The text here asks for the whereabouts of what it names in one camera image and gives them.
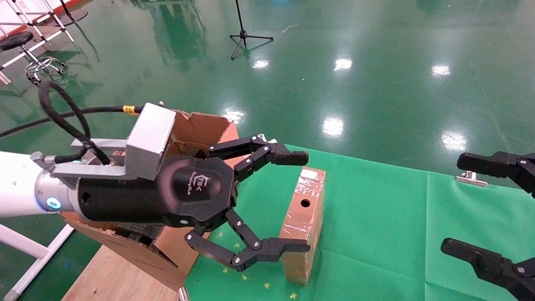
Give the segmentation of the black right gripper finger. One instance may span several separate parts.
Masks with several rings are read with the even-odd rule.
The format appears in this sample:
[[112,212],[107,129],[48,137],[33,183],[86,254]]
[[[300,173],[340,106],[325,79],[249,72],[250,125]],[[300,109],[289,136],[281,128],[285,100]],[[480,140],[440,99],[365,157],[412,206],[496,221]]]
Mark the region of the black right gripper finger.
[[535,153],[518,155],[496,152],[492,156],[462,153],[457,168],[499,179],[511,179],[525,192],[535,196]]
[[460,240],[446,238],[441,244],[445,255],[466,261],[480,280],[500,286],[509,291],[518,301],[535,299],[535,259],[518,263],[492,252]]

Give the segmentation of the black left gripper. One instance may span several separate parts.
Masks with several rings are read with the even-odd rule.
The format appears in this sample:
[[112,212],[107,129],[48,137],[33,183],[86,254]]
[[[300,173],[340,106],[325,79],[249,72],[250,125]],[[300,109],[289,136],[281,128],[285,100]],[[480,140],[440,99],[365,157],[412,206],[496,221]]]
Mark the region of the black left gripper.
[[235,204],[234,170],[219,158],[171,157],[154,180],[80,179],[80,215],[90,221],[215,229]]

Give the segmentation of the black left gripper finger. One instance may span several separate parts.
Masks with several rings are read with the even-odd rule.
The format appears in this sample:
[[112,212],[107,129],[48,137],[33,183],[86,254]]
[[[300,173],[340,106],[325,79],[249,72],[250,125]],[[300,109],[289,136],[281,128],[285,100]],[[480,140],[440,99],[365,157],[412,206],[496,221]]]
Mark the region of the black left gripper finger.
[[257,135],[210,145],[209,156],[224,161],[245,156],[234,166],[236,181],[244,181],[268,163],[305,166],[309,162],[308,152],[291,151],[283,143],[270,143]]
[[233,231],[246,244],[241,252],[234,253],[203,238],[205,230],[198,225],[185,235],[186,243],[201,255],[237,272],[243,272],[258,262],[278,262],[285,252],[306,253],[310,251],[311,246],[307,240],[273,237],[260,240],[232,209],[225,214],[225,217]]

